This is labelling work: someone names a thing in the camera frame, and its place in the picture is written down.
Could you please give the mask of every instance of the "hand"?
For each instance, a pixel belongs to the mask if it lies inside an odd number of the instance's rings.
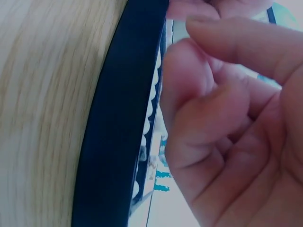
[[[167,17],[177,20],[185,20],[190,15],[204,15],[214,19],[251,17],[268,9],[272,2],[273,0],[170,0]]]
[[[201,226],[301,227],[303,34],[248,19],[204,20],[187,21],[191,39],[164,59],[171,173]]]

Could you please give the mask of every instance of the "light wood grain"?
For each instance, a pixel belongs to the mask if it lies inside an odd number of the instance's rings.
[[[100,68],[126,0],[0,0],[0,227],[68,227]]]

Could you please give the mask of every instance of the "finger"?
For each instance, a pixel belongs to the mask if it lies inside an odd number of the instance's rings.
[[[232,83],[234,80],[243,84],[250,93],[248,115],[252,120],[257,119],[270,99],[281,90],[248,76],[237,65],[228,63],[222,65],[221,69],[214,74],[214,80],[217,84]]]
[[[212,144],[238,128],[248,106],[247,91],[235,83],[191,100],[178,111],[166,158],[189,203],[221,172],[223,157]]]
[[[215,86],[207,55],[190,39],[172,45],[163,60],[160,106],[169,132],[177,110],[188,100],[209,94]]]
[[[212,0],[221,18],[234,16],[252,17],[268,9],[273,0]]]
[[[285,84],[302,63],[303,34],[244,18],[187,21],[187,31],[209,55]]]
[[[171,1],[167,11],[167,18],[173,20],[185,20],[189,15],[204,15],[213,19],[219,19],[216,9],[200,1]]]

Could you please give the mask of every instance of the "fingernail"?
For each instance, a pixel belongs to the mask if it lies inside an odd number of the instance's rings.
[[[208,23],[208,22],[216,22],[217,20],[211,18],[211,17],[207,17],[207,16],[195,16],[195,15],[191,15],[188,16],[186,18],[186,21],[188,22],[199,22],[199,23]]]

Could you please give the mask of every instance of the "curved black band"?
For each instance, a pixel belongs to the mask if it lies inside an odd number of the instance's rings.
[[[97,83],[74,192],[73,227],[125,227],[169,0],[128,0]]]

